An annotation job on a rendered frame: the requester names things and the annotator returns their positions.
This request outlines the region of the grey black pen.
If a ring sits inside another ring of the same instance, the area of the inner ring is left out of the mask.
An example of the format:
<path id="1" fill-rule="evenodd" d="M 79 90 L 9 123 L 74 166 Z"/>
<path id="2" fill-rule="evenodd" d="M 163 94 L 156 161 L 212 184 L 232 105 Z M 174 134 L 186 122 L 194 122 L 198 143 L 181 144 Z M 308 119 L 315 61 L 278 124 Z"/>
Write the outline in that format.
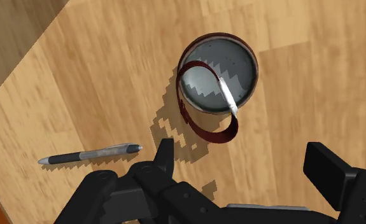
<path id="1" fill-rule="evenodd" d="M 103 149 L 81 151 L 74 153 L 66 153 L 61 155 L 53 155 L 38 160 L 41 165 L 63 164 L 68 162 L 77 162 L 82 160 L 89 160 L 93 158 L 112 157 L 117 155 L 125 155 L 139 152 L 143 147 L 134 143 L 123 143 L 108 146 Z"/>

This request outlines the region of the dark red grey bowl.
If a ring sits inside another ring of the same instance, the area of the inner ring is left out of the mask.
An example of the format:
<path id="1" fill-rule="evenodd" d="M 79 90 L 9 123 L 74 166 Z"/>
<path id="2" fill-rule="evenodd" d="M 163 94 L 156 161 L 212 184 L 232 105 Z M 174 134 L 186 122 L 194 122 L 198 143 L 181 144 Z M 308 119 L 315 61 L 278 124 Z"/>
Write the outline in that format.
<path id="1" fill-rule="evenodd" d="M 253 94 L 258 80 L 258 62 L 253 50 L 241 38 L 224 32 L 200 36 L 185 48 L 177 69 L 195 60 L 207 64 L 223 78 L 238 108 Z M 193 108 L 211 114 L 230 111 L 214 74 L 208 69 L 190 68 L 179 85 L 183 97 Z"/>

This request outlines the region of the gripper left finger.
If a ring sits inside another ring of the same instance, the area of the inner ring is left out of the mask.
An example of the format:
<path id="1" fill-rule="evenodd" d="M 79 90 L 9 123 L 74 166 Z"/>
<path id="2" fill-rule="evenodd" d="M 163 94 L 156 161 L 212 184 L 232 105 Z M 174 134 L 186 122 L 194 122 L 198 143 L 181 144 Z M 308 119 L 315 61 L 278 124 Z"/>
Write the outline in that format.
<path id="1" fill-rule="evenodd" d="M 155 158 L 133 164 L 119 177 L 111 170 L 87 174 L 54 224 L 183 224 L 160 200 L 160 192 L 175 185 L 174 143 L 160 142 Z"/>

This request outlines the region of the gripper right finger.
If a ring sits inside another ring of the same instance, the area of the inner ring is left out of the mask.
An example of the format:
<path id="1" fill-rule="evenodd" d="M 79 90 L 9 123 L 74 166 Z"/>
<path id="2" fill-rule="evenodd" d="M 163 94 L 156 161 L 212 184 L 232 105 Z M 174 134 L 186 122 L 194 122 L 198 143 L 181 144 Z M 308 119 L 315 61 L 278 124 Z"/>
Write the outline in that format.
<path id="1" fill-rule="evenodd" d="M 336 224 L 366 224 L 366 169 L 350 166 L 320 142 L 309 142 L 303 171 L 340 212 Z"/>

